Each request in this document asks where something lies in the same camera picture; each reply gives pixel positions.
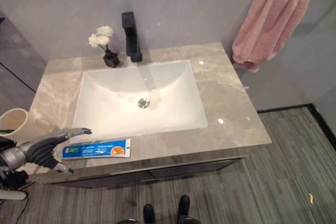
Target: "baseboard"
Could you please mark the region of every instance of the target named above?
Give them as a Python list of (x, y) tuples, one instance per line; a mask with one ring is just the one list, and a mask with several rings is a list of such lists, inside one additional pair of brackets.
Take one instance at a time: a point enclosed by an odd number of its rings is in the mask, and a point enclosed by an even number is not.
[(310, 112), (310, 114), (314, 117), (317, 124), (320, 126), (321, 130), (331, 143), (332, 147), (336, 150), (336, 136), (331, 131), (330, 127), (326, 123), (326, 121), (323, 119), (320, 112), (316, 109), (314, 104), (308, 103), (308, 104), (301, 104), (301, 105), (295, 105), (295, 106), (288, 106), (288, 107), (282, 107), (282, 108), (275, 108), (275, 109), (269, 109), (269, 110), (259, 110), (257, 111), (258, 114), (262, 113), (268, 113), (268, 112), (276, 112), (281, 110), (290, 110), (290, 109), (298, 109), (298, 108), (307, 108)]

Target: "white sink basin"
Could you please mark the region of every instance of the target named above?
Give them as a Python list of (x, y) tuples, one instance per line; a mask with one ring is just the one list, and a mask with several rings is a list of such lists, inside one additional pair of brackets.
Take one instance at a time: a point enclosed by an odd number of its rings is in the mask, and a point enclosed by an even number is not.
[(188, 61), (85, 72), (73, 122), (88, 141), (207, 126)]

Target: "black shoe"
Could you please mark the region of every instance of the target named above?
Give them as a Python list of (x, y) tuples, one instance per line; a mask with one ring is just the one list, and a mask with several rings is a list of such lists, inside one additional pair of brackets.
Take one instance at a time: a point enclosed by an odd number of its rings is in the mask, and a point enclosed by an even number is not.
[(143, 220), (147, 223), (155, 223), (154, 209), (151, 204), (146, 204), (143, 207)]
[(183, 195), (180, 198), (179, 209), (177, 211), (177, 224), (179, 224), (181, 216), (188, 216), (189, 207), (190, 207), (189, 196)]

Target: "white flower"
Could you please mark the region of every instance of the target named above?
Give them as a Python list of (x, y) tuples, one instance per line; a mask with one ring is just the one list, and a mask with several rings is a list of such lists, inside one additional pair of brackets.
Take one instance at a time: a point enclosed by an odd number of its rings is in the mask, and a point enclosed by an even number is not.
[(105, 35), (92, 34), (89, 37), (89, 44), (91, 47), (106, 46), (110, 42), (110, 38)]
[(110, 42), (110, 38), (105, 35), (98, 35), (97, 36), (97, 42), (101, 46), (106, 46)]
[(105, 35), (105, 36), (112, 36), (113, 35), (113, 29), (109, 26), (101, 26), (97, 28), (97, 35)]
[(89, 37), (89, 44), (90, 44), (91, 47), (98, 47), (99, 43), (98, 43), (98, 40), (97, 40), (97, 35), (92, 34)]

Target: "small vase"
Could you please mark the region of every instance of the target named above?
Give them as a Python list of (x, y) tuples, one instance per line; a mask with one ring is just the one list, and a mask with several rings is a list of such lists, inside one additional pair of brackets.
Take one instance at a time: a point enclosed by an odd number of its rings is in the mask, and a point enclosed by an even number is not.
[(115, 52), (112, 52), (110, 49), (105, 50), (103, 59), (106, 66), (111, 68), (115, 68), (120, 63), (118, 55)]

